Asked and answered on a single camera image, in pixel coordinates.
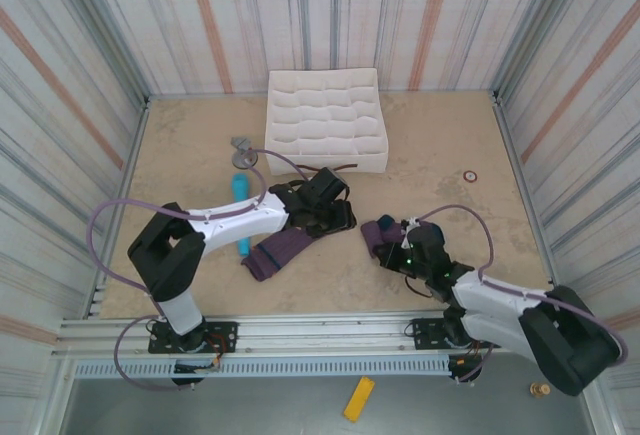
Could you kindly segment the purple sock beige toe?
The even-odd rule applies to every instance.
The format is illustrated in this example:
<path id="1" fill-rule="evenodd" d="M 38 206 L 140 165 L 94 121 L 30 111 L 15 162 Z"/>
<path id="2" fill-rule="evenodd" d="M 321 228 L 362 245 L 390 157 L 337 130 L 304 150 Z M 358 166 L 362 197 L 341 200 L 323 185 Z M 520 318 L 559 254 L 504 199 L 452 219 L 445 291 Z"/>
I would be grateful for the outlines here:
<path id="1" fill-rule="evenodd" d="M 241 261 L 258 282 L 271 278 L 315 242 L 305 231 L 289 228 L 274 233 L 250 249 Z"/>
<path id="2" fill-rule="evenodd" d="M 424 227 L 427 232 L 427 251 L 444 252 L 445 239 L 442 229 L 436 224 L 420 221 L 422 222 L 420 228 Z M 412 248 L 403 249 L 401 247 L 403 236 L 400 222 L 401 220 L 396 221 L 390 215 L 383 215 L 378 220 L 366 222 L 360 227 L 371 257 L 378 256 L 377 246 L 386 242 L 398 242 L 400 247 L 394 252 L 401 254 L 403 258 L 411 257 Z"/>

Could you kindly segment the white fabric compartment organizer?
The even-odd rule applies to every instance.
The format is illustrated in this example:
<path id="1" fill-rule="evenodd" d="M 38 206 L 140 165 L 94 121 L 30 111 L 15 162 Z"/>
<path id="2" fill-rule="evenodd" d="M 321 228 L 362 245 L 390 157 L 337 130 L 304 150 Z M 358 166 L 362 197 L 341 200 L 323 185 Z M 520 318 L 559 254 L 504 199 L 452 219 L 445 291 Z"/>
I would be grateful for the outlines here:
<path id="1" fill-rule="evenodd" d="M 264 148 L 306 168 L 385 172 L 389 143 L 377 70 L 270 72 Z"/>

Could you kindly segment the teal plastic cylinder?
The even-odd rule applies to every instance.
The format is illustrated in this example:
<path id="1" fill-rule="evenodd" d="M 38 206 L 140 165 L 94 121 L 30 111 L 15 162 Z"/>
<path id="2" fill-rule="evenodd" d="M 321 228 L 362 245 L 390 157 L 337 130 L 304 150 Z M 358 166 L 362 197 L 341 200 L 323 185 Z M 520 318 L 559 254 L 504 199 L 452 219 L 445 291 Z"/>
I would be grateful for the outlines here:
<path id="1" fill-rule="evenodd" d="M 250 182 L 244 173 L 236 173 L 231 180 L 231 190 L 235 202 L 249 198 Z M 250 239 L 245 237 L 236 242 L 239 255 L 244 258 L 250 254 Z"/>

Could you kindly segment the grey cone-shaped stand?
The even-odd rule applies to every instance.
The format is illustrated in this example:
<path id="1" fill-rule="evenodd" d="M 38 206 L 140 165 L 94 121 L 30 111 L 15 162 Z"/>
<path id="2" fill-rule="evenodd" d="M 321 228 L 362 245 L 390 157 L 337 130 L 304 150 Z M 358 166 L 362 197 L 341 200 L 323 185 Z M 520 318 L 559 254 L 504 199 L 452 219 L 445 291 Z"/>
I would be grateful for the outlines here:
<path id="1" fill-rule="evenodd" d="M 257 164 L 258 158 L 252 148 L 237 148 L 232 155 L 232 164 L 239 170 L 249 170 Z"/>

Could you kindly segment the yellow flat plastic piece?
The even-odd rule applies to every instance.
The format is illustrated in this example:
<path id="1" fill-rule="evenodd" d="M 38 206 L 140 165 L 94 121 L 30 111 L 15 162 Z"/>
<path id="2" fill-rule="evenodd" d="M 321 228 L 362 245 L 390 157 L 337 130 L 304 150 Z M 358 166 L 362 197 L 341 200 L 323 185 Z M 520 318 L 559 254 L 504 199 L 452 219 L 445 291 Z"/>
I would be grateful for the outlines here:
<path id="1" fill-rule="evenodd" d="M 346 420 L 351 423 L 356 423 L 359 420 L 374 387 L 375 382 L 369 377 L 363 376 L 360 378 L 343 411 L 343 416 Z"/>

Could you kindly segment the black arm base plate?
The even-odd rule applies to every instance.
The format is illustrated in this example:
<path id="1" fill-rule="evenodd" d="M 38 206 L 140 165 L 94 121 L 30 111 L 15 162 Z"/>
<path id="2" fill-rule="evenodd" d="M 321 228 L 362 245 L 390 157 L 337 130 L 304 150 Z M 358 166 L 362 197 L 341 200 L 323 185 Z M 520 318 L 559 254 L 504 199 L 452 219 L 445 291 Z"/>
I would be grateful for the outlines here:
<path id="1" fill-rule="evenodd" d="M 178 335 L 166 321 L 152 321 L 148 352 L 151 354 L 226 354 L 234 353 L 239 324 L 203 320 L 194 330 Z"/>
<path id="2" fill-rule="evenodd" d="M 405 327 L 404 335 L 411 338 L 416 350 L 475 350 L 488 349 L 489 342 L 470 338 L 454 341 L 446 329 L 443 318 L 416 318 Z"/>

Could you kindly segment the aluminium mounting rail frame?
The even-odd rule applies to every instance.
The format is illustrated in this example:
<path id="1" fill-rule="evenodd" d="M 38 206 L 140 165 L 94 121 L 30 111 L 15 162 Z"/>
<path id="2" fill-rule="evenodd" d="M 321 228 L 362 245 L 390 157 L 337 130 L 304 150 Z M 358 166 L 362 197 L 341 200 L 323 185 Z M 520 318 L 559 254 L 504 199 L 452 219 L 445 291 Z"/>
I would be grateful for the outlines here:
<path id="1" fill-rule="evenodd" d="M 244 356 L 394 355 L 413 352 L 411 320 L 440 318 L 440 310 L 324 313 L 306 315 L 210 316 L 211 322 L 236 322 L 234 354 Z M 124 359 L 149 358 L 150 334 L 129 319 L 69 320 L 61 323 L 54 359 L 106 359 L 123 335 Z"/>

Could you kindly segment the aluminium side rail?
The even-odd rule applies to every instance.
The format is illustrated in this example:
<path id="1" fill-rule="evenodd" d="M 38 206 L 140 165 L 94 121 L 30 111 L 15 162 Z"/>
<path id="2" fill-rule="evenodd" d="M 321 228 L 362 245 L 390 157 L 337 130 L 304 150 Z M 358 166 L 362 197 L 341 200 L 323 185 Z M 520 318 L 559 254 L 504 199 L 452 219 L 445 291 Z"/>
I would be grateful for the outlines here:
<path id="1" fill-rule="evenodd" d="M 148 98 L 140 112 L 140 117 L 131 142 L 128 158 L 126 159 L 122 169 L 119 188 L 115 195 L 117 199 L 126 198 L 129 195 L 151 106 L 152 101 Z M 105 209 L 105 212 L 109 215 L 109 224 L 97 252 L 97 258 L 106 266 L 110 265 L 113 257 L 118 233 L 124 216 L 124 210 L 125 207 L 123 204 L 110 206 Z M 87 295 L 86 310 L 85 314 L 82 316 L 83 319 L 92 319 L 99 316 L 108 279 L 109 276 L 97 267 L 92 291 Z"/>
<path id="2" fill-rule="evenodd" d="M 538 216 L 532 195 L 529 191 L 523 165 L 520 156 L 517 153 L 513 137 L 507 123 L 506 111 L 504 110 L 502 99 L 498 96 L 496 91 L 489 92 L 489 99 L 492 104 L 492 110 L 524 205 L 541 263 L 546 274 L 548 285 L 550 287 L 555 287 L 558 284 L 555 261 L 553 260 L 550 245 L 547 243 L 546 236 L 543 232 L 541 219 Z"/>

